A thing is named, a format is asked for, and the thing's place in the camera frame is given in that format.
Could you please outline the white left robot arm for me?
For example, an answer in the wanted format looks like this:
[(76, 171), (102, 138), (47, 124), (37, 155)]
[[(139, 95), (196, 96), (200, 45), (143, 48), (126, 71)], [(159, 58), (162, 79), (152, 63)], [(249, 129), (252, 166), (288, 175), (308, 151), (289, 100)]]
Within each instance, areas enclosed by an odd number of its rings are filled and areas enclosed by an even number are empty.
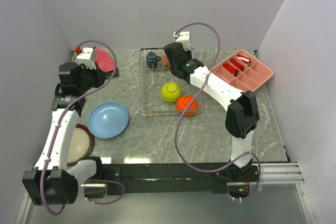
[(68, 168), (68, 153), (74, 130), (91, 88), (104, 86), (106, 73), (93, 60), (67, 62), (59, 66), (59, 80), (52, 101), (52, 121), (46, 144), (31, 170), (23, 173), (22, 182), (36, 206), (63, 205), (75, 202), (78, 189), (87, 180), (99, 183), (105, 170), (101, 158), (92, 157)]

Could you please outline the yellow-green bowl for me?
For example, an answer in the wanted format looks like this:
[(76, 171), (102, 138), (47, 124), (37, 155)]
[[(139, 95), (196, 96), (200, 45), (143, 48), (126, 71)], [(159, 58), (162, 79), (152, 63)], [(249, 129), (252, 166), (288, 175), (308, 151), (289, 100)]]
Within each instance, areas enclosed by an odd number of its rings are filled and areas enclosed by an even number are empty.
[(161, 89), (161, 97), (165, 102), (175, 103), (182, 96), (182, 90), (177, 83), (168, 82)]

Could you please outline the blue plate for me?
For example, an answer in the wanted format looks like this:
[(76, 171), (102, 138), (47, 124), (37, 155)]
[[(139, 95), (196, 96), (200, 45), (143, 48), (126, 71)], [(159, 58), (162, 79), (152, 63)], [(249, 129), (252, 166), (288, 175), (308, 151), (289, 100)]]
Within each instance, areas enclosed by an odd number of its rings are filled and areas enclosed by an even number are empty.
[(96, 106), (89, 114), (87, 127), (92, 135), (102, 139), (113, 138), (121, 134), (129, 122), (129, 113), (118, 102), (104, 102)]

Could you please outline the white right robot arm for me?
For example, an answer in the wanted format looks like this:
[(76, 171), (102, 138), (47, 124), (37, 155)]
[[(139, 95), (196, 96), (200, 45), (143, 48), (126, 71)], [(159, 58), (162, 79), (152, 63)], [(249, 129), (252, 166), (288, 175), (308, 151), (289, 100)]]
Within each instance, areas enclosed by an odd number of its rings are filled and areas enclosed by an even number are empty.
[(232, 154), (230, 163), (214, 170), (202, 170), (192, 166), (182, 156), (177, 145), (178, 129), (175, 130), (174, 145), (181, 160), (190, 168), (202, 173), (215, 173), (230, 168), (231, 178), (242, 181), (248, 175), (248, 166), (252, 163), (251, 141), (260, 119), (255, 94), (235, 88), (209, 71), (192, 53), (183, 49), (179, 42), (163, 47), (170, 63), (170, 72), (175, 77), (199, 88), (193, 100), (204, 91), (217, 101), (226, 111), (225, 127), (232, 136)]

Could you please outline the pink mug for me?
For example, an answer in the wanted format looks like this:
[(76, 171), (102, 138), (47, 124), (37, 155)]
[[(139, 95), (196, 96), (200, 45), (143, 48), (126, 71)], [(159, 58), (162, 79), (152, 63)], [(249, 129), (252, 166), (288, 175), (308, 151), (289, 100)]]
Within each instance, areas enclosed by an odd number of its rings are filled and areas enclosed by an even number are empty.
[(165, 54), (161, 57), (161, 64), (164, 69), (170, 68), (170, 62)]

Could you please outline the dark blue mug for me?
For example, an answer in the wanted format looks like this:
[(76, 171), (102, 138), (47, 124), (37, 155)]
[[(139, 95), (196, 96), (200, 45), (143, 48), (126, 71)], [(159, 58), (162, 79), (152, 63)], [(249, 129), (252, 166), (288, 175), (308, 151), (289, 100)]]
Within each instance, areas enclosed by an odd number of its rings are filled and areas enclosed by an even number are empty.
[(149, 51), (146, 54), (146, 66), (150, 69), (156, 69), (160, 60), (161, 57), (156, 52)]

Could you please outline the wire dish rack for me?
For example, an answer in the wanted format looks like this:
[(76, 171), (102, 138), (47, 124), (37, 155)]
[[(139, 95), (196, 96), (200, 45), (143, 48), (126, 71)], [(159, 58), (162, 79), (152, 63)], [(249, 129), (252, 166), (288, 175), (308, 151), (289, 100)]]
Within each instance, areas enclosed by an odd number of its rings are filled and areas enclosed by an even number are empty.
[(139, 56), (139, 101), (143, 116), (180, 116), (199, 88), (162, 66), (162, 48), (142, 48)]

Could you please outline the pink compartment tray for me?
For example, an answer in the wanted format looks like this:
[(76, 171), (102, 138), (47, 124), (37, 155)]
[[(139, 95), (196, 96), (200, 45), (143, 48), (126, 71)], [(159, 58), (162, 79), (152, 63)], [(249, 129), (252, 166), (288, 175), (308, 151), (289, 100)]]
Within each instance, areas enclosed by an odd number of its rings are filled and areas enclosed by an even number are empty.
[[(251, 59), (250, 66), (244, 64), (240, 61), (236, 56), (243, 55)], [(234, 58), (238, 62), (240, 62), (244, 66), (244, 71), (240, 71), (238, 75), (235, 77), (230, 74), (226, 69), (222, 67), (224, 63), (228, 63), (231, 66), (235, 67), (229, 60)], [(246, 50), (238, 50), (229, 56), (227, 59), (222, 60), (216, 66), (211, 69), (211, 72), (230, 84), (231, 86), (238, 88), (243, 91), (256, 91), (263, 84), (265, 84), (273, 75), (273, 71), (269, 69), (265, 64), (259, 61), (252, 54), (247, 52)]]

